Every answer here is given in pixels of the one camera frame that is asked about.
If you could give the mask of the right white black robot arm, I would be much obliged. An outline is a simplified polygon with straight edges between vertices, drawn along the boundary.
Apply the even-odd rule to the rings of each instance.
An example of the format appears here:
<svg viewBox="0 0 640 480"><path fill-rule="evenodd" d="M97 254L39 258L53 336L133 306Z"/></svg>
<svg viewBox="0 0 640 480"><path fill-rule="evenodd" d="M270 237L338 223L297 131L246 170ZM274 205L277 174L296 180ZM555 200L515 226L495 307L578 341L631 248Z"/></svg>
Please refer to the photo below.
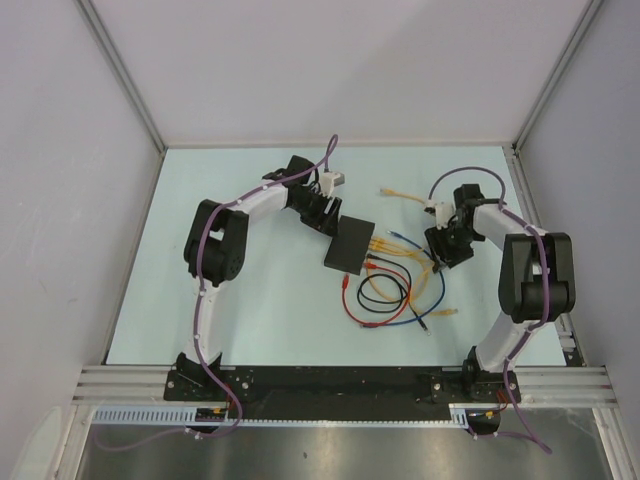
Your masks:
<svg viewBox="0 0 640 480"><path fill-rule="evenodd" d="M527 223L503 199L485 197L477 184L457 188L451 203L428 199L425 210L436 220L424 233L435 272L471 259L475 242L489 240L502 253L500 313L469 351L453 384L460 398L471 402L518 397L515 360L538 330L575 305L571 239Z"/></svg>

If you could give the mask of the black network switch box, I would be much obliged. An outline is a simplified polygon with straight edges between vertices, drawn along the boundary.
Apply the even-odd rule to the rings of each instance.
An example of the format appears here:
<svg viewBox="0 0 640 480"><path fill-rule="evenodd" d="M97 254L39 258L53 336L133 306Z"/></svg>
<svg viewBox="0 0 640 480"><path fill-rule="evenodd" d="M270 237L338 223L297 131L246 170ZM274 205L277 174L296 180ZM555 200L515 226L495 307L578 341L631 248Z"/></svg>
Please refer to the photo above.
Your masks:
<svg viewBox="0 0 640 480"><path fill-rule="evenodd" d="M359 275L374 229L374 222L343 215L338 223L338 234L330 242L323 265L343 273Z"/></svg>

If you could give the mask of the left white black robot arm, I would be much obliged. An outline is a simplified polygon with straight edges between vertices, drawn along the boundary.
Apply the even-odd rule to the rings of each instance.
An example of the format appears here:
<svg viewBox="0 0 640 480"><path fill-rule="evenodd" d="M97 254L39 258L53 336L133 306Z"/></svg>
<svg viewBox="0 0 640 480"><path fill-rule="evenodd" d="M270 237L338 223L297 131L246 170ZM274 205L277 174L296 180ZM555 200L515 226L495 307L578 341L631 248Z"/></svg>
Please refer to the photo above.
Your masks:
<svg viewBox="0 0 640 480"><path fill-rule="evenodd" d="M202 401L220 390L221 376L215 369L223 346L214 335L216 306L244 265L249 227L289 208L304 225L334 237L342 200L333 193L343 183L344 175L329 170L326 160L314 164L294 155L286 167L267 173L238 199L200 202L183 252L197 287L192 333L167 377L165 399Z"/></svg>

